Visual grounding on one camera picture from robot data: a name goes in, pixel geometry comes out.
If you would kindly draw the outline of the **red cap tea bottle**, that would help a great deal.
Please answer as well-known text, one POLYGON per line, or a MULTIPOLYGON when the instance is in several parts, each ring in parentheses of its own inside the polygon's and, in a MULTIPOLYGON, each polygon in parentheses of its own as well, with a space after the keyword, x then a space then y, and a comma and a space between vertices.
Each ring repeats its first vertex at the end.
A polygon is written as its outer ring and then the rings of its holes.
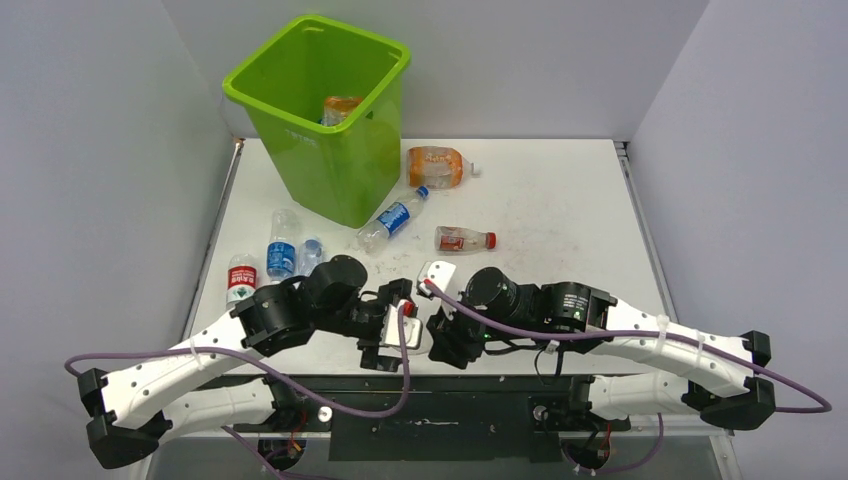
POLYGON ((434 244, 437 251, 449 253, 494 250, 497 246, 497 236, 494 232, 481 232, 453 226, 437 226, 434 244))

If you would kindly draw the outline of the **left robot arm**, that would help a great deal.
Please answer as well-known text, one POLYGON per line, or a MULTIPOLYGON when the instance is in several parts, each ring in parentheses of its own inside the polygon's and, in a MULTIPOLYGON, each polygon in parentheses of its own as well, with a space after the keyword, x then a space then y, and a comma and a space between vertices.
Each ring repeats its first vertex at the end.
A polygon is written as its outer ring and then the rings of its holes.
POLYGON ((266 363, 318 331, 355 339, 365 369, 408 374, 423 332, 412 283, 397 279, 368 292, 367 278, 359 260, 338 255, 306 276, 258 289, 170 349, 133 354, 122 370, 80 373, 97 461, 122 468, 183 435, 233 425, 282 431, 307 422, 310 405, 332 408, 266 363))

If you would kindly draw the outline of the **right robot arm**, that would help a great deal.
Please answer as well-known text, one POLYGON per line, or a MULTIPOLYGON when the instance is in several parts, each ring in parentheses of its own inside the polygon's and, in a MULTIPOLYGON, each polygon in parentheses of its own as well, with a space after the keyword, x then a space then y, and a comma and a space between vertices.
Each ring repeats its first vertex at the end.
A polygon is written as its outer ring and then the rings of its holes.
POLYGON ((445 262, 425 268, 418 292, 439 299, 427 322, 431 360, 464 369, 487 343, 529 340, 537 352, 611 356, 650 367, 626 376, 591 374, 571 383, 569 421, 590 428, 633 415, 696 415, 723 429, 750 431, 777 410, 763 371, 770 339, 704 333, 640 311, 606 291, 577 282, 517 284, 496 267, 476 272, 457 295, 445 262))

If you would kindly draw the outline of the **crushed orange label bottle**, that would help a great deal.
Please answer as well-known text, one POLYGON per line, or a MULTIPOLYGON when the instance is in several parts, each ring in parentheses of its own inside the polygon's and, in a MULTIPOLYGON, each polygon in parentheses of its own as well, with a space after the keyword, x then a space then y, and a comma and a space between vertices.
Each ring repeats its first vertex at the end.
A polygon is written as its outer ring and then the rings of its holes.
POLYGON ((363 98, 356 96, 329 96, 324 100, 321 124, 336 126, 344 122, 361 104, 363 98))

